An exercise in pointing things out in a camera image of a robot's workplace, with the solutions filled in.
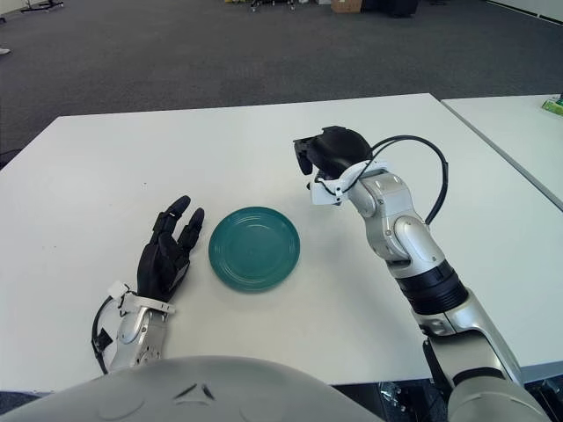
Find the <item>cardboard box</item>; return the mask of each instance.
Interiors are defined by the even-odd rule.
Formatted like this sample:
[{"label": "cardboard box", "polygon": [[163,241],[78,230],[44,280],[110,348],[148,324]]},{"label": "cardboard box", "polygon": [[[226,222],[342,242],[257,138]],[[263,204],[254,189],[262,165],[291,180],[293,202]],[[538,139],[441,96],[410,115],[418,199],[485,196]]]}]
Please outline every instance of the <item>cardboard box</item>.
[{"label": "cardboard box", "polygon": [[336,13],[360,13],[362,0],[332,0],[331,8]]}]

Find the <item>box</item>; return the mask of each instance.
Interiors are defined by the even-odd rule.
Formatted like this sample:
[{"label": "box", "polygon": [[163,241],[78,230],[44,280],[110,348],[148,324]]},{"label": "box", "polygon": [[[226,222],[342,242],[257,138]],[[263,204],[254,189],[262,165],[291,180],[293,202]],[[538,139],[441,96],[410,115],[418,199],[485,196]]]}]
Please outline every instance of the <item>box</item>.
[{"label": "box", "polygon": [[360,13],[362,0],[333,0],[331,8],[336,13]]},{"label": "box", "polygon": [[559,116],[563,116],[563,94],[561,94],[559,98],[557,97],[549,98],[547,101],[544,102],[542,108],[544,110],[547,110],[548,112],[552,112],[558,114]]}]

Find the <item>green plate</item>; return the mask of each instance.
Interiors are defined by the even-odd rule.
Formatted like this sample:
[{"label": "green plate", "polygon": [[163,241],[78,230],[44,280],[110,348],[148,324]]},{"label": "green plate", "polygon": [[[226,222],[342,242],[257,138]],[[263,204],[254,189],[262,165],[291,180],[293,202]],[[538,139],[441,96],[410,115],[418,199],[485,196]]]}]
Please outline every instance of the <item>green plate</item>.
[{"label": "green plate", "polygon": [[261,292],[281,283],[299,259],[299,235],[284,215],[249,207],[225,217],[211,235],[209,261],[229,287]]}]

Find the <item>black cable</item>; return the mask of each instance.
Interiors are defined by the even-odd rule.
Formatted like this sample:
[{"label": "black cable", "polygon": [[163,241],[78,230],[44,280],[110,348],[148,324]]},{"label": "black cable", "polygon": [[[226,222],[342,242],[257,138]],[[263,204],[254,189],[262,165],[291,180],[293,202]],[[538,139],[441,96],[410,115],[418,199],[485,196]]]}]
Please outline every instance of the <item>black cable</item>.
[{"label": "black cable", "polygon": [[[342,191],[342,193],[346,193],[354,187],[354,185],[357,183],[357,181],[360,180],[360,178],[363,176],[363,173],[365,173],[365,171],[368,169],[368,167],[374,162],[376,157],[384,149],[386,149],[387,147],[390,147],[393,143],[397,143],[399,141],[417,141],[417,142],[423,143],[427,147],[430,147],[438,155],[438,157],[440,158],[440,162],[442,163],[442,187],[440,188],[440,192],[438,193],[438,197],[436,198],[436,201],[435,201],[434,205],[432,206],[432,209],[430,210],[430,212],[428,213],[428,216],[426,217],[426,219],[424,221],[429,226],[430,223],[438,215],[440,208],[442,208],[443,202],[446,200],[446,194],[448,193],[448,183],[449,183],[449,177],[448,177],[449,169],[448,169],[448,162],[446,161],[446,157],[440,151],[440,149],[438,147],[436,147],[431,141],[428,141],[428,140],[421,138],[419,136],[415,136],[415,135],[396,135],[396,136],[392,136],[390,138],[383,139],[382,141],[376,143],[373,147],[371,147],[372,152],[374,150],[378,149],[379,147],[382,147],[382,148],[373,155],[373,157],[369,160],[368,164],[355,177],[354,181],[346,189],[344,189]],[[315,181],[318,181],[325,188],[325,190],[327,192],[329,192],[331,195],[337,196],[336,193],[332,192],[328,188],[328,186],[325,185],[325,182],[323,180],[316,178]]]},{"label": "black cable", "polygon": [[112,296],[108,296],[102,306],[99,307],[98,312],[96,312],[96,316],[94,317],[94,321],[91,324],[91,347],[94,350],[94,356],[98,361],[99,367],[101,368],[102,372],[107,374],[106,363],[104,362],[104,354],[103,350],[101,349],[99,342],[98,342],[98,321],[99,316],[101,315],[104,308],[107,306],[109,302],[113,300]]}]

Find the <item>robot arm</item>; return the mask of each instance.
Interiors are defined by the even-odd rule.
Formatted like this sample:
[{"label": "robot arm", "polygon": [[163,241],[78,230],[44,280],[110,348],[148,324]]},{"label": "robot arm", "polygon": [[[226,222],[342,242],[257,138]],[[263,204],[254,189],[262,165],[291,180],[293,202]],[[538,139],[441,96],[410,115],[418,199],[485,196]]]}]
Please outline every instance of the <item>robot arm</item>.
[{"label": "robot arm", "polygon": [[[189,254],[197,243],[204,212],[198,208],[186,227],[174,240],[172,233],[177,221],[186,211],[190,199],[182,196],[164,212],[159,213],[152,236],[145,245],[137,269],[137,292],[119,282],[110,287],[110,297],[102,308],[113,298],[122,317],[117,332],[117,352],[109,367],[113,372],[125,367],[134,367],[162,357],[165,341],[166,320],[175,308],[168,302],[182,283],[190,265]],[[97,335],[99,313],[94,319],[92,347],[102,372],[107,373],[103,359],[104,346],[111,339],[102,331]]]},{"label": "robot arm", "polygon": [[[313,203],[350,200],[363,217],[369,246],[385,260],[428,336],[423,349],[436,385],[446,397],[453,391],[450,420],[496,420],[490,406],[499,420],[546,420],[522,387],[502,335],[414,211],[404,181],[369,159],[363,138],[343,127],[295,143],[302,171],[312,175]],[[347,150],[346,159],[339,149]]]}]

